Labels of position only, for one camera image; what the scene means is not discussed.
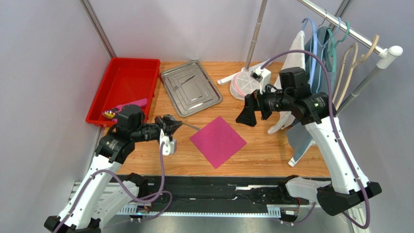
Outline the silver fork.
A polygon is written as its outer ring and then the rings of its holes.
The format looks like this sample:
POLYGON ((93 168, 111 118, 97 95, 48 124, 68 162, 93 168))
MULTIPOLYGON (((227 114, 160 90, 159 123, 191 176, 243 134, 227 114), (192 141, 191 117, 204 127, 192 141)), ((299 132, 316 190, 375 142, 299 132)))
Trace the silver fork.
POLYGON ((185 84, 186 82, 188 82, 189 80, 191 80, 192 78, 194 78, 195 77, 195 75, 193 75, 193 76, 190 76, 190 77, 187 77, 183 82, 181 82, 179 85, 175 85, 174 87, 173 87, 173 91, 176 91, 176 90, 178 90, 179 88, 181 88, 181 86, 183 85, 183 84, 185 84))

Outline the silver spoon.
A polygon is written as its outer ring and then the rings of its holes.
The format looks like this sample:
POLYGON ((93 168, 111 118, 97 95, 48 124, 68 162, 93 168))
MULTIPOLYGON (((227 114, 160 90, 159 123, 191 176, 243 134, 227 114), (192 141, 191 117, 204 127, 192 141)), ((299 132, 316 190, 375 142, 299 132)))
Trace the silver spoon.
POLYGON ((194 129, 194 130, 197 130, 197 131, 200 131, 200 130, 201 130, 200 128, 198 128, 198 127, 196 127, 196 126, 190 125, 190 124, 185 123, 185 122, 182 122, 182 124, 183 124, 183 125, 185 125, 185 126, 188 126, 188 127, 192 128, 192 129, 194 129))

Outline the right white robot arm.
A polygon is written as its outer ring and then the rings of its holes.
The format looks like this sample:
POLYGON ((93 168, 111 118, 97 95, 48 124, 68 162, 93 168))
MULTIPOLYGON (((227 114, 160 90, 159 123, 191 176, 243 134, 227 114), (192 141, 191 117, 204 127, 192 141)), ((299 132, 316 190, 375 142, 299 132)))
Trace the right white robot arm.
POLYGON ((281 88, 266 85, 244 98, 244 108, 236 122, 256 125, 256 112, 266 120, 273 112, 291 112, 310 133, 328 167, 331 180, 322 182, 291 175, 279 181, 279 198, 284 202, 302 198, 318 203, 330 216, 343 213, 381 193, 358 168, 349 147, 341 139, 339 119, 326 93, 313 94, 306 72, 299 67, 279 73, 281 88))

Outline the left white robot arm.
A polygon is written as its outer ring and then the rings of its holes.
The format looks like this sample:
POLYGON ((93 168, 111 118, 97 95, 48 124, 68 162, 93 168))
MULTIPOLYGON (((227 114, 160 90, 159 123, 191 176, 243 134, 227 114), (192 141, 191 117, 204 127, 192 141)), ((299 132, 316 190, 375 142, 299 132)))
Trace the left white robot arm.
POLYGON ((149 194, 148 180, 131 173, 121 180, 116 172, 128 155, 135 150, 137 142, 157 141, 159 156, 174 154, 177 142, 173 134, 182 121, 171 115, 157 116, 154 123, 144 121, 141 107, 124 106, 114 118, 117 120, 103 136, 91 161, 89 170, 74 196, 56 216, 49 216, 44 227, 52 233, 100 233, 107 223, 130 202, 149 205, 164 190, 165 171, 161 171, 159 190, 149 194))

